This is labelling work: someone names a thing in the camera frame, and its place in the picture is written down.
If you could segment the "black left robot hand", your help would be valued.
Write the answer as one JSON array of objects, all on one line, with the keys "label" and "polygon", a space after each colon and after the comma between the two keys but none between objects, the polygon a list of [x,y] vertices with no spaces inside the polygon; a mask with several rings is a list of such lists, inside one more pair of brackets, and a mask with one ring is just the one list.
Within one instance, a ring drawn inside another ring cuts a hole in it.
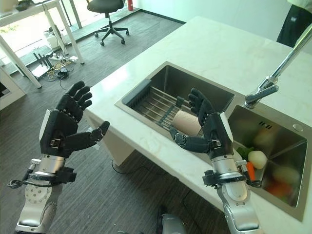
[{"label": "black left robot hand", "polygon": [[61,97],[55,109],[46,112],[39,134],[42,154],[68,158],[72,152],[102,140],[110,126],[108,121],[91,132],[78,133],[83,111],[92,105],[91,97],[90,87],[79,81]]}]

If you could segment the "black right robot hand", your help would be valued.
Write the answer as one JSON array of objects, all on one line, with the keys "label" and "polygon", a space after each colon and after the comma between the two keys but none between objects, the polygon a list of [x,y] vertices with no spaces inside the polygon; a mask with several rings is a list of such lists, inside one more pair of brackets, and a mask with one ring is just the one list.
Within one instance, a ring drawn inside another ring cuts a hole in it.
[{"label": "black right robot hand", "polygon": [[173,141],[187,151],[206,153],[210,159],[233,155],[233,136],[225,113],[217,112],[196,88],[191,89],[188,99],[191,111],[197,115],[203,137],[184,135],[172,127],[169,132]]}]

